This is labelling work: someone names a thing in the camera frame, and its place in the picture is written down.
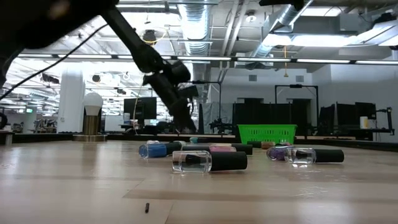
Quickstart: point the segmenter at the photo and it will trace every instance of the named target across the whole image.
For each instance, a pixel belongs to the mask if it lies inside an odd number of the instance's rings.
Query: green plastic basket
[[[242,143],[248,141],[289,142],[293,144],[295,124],[239,124]]]

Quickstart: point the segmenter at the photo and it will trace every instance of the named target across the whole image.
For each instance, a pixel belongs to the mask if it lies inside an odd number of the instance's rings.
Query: ceiling light
[[[292,45],[302,47],[343,47],[350,44],[350,38],[340,35],[297,35]]]
[[[118,58],[120,59],[132,59],[131,55],[119,55]]]
[[[257,17],[255,15],[247,16],[246,22],[254,22],[256,19]]]
[[[230,61],[230,57],[195,57],[195,56],[180,56],[177,57],[179,60],[205,60],[205,61],[212,61],[212,60],[220,60],[220,61]]]
[[[112,55],[89,55],[89,54],[82,54],[82,55],[69,55],[68,58],[101,58],[101,59],[110,59]]]
[[[398,45],[398,35],[379,44],[379,46],[397,46],[397,45]]]
[[[290,62],[289,58],[238,58],[240,62]]]
[[[297,59],[297,62],[303,63],[349,63],[349,60],[324,60],[324,59]]]
[[[373,60],[358,60],[356,64],[359,65],[398,65],[398,61],[373,61]]]
[[[25,106],[2,106],[7,109],[25,109]]]
[[[51,58],[50,54],[20,54],[18,57],[22,58]]]

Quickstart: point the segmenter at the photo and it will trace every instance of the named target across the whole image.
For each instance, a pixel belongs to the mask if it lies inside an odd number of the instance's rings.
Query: pipe
[[[204,42],[185,42],[187,55],[207,56],[209,54],[209,21],[210,6],[203,4],[179,4],[182,18],[182,33],[187,40],[203,40]],[[207,80],[209,71],[204,64],[193,64],[193,79]]]
[[[234,25],[236,13],[238,11],[238,5],[239,5],[239,0],[235,0],[234,1],[234,5],[233,5],[232,10],[231,10],[231,17],[229,18],[228,26],[226,28],[223,46],[222,46],[221,51],[220,51],[220,56],[224,56],[225,55],[226,46],[228,44],[229,37],[231,36],[232,26]]]
[[[250,57],[256,57],[256,58],[266,57],[271,52],[272,48],[274,48],[273,44],[268,44],[266,41],[269,32],[276,29],[280,29],[281,27],[293,26],[294,22],[309,7],[309,5],[311,5],[312,2],[313,0],[307,1],[304,7],[299,11],[297,11],[293,5],[288,4],[284,6],[279,12],[277,12],[279,16],[277,16],[275,20],[268,17],[263,27],[263,29],[266,29],[267,32],[266,36],[264,37],[262,43],[252,52]],[[249,70],[261,67],[263,67],[262,63],[249,63],[246,65],[246,68]]]
[[[232,53],[232,50],[233,50],[234,45],[235,45],[236,38],[238,37],[239,30],[240,30],[241,25],[242,25],[243,17],[246,14],[246,9],[248,8],[249,2],[250,2],[250,0],[244,0],[244,2],[243,2],[242,8],[241,8],[241,14],[239,15],[238,22],[236,23],[236,26],[235,26],[235,29],[234,29],[234,33],[233,33],[232,38],[231,38],[231,43],[229,43],[229,47],[228,47],[228,51],[226,53],[226,56],[229,56]]]

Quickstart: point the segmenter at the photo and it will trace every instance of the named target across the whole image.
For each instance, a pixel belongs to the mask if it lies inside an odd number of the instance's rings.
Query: desk
[[[342,165],[293,167],[269,161],[265,151],[255,150],[245,171],[174,175],[169,157],[139,159],[142,143],[65,141],[0,148],[0,220],[40,224],[398,220],[394,152],[343,149]],[[147,202],[150,209],[145,214]]]

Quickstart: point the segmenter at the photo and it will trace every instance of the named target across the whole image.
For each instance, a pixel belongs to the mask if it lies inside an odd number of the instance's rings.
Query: ductwork
[[[208,39],[210,6],[202,4],[180,4],[178,5],[182,18],[182,32],[187,40],[203,40],[203,42],[185,42],[187,55],[206,56],[209,44],[204,42]],[[206,74],[207,64],[193,64],[194,80],[209,80],[210,74]]]
[[[264,26],[262,28],[263,34],[266,36],[262,43],[252,52],[250,57],[264,58],[269,52],[271,52],[274,45],[267,43],[266,37],[270,32],[292,32],[294,22],[301,16],[304,10],[306,10],[313,0],[309,0],[304,4],[301,10],[296,10],[293,5],[288,4],[284,6],[277,13],[267,16]],[[255,68],[264,68],[264,64],[261,63],[248,63],[246,64],[246,69],[252,70]]]

